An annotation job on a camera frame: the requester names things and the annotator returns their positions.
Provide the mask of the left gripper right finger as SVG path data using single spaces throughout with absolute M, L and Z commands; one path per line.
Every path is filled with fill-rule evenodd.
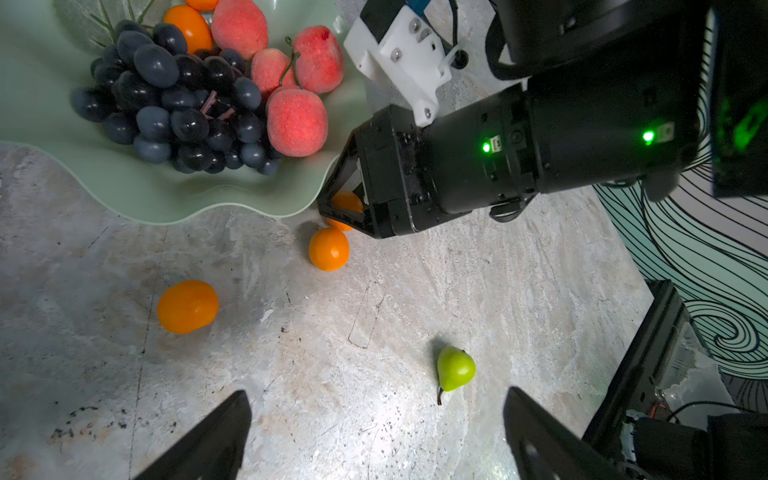
M 622 479 L 624 476 L 518 387 L 504 402 L 507 444 L 521 479 Z

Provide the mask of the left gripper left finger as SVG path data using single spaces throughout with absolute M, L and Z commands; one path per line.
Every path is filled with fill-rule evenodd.
M 251 421 L 246 391 L 235 391 L 136 479 L 236 479 Z

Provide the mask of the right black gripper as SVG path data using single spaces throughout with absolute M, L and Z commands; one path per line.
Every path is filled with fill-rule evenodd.
M 375 239 L 403 236 L 487 208 L 515 219 L 538 193 L 530 109 L 522 87 L 415 124 L 390 105 L 353 131 L 318 197 L 319 213 Z M 361 213 L 334 207 L 341 191 L 359 193 Z

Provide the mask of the pink fake peach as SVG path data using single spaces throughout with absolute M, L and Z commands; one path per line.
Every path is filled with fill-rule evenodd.
M 293 39 L 298 53 L 294 73 L 300 85 L 316 94 L 335 90 L 344 76 L 344 56 L 332 31 L 322 25 L 303 29 Z
M 245 60 L 267 48 L 268 23 L 251 0 L 220 0 L 214 9 L 212 37 L 221 49 L 237 51 Z
M 262 99 L 281 86 L 297 87 L 291 59 L 278 49 L 267 48 L 251 59 L 251 80 L 258 86 Z
M 318 152 L 328 136 L 328 114 L 321 98 L 299 88 L 279 87 L 267 102 L 271 146 L 288 157 Z

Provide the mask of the dark fake grape bunch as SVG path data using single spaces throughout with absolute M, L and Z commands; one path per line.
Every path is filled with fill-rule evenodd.
M 266 135 L 265 100 L 251 60 L 221 49 L 187 52 L 182 32 L 163 16 L 185 1 L 56 1 L 59 20 L 97 56 L 91 85 L 70 105 L 102 126 L 113 143 L 153 165 L 192 174 L 248 167 L 275 174 L 282 156 Z

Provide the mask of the light green wavy fruit bowl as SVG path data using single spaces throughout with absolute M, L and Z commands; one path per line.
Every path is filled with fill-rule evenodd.
M 329 135 L 306 159 L 286 159 L 264 176 L 243 167 L 184 174 L 151 165 L 102 127 L 79 117 L 71 93 L 92 84 L 91 62 L 121 20 L 160 22 L 167 1 L 5 1 L 1 5 L 1 137 L 58 161 L 97 200 L 144 223 L 171 224 L 220 205 L 273 218 L 294 216 L 316 199 L 351 131 L 369 117 L 365 81 L 352 64 L 324 97 Z

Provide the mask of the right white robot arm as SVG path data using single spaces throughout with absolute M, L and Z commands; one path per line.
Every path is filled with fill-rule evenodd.
M 469 62 L 422 1 L 369 1 L 345 47 L 406 100 L 354 130 L 319 212 L 377 239 L 477 209 L 639 182 L 658 202 L 698 158 L 717 197 L 767 191 L 763 1 L 495 1 L 484 56 L 506 88 L 448 115 L 436 90 Z

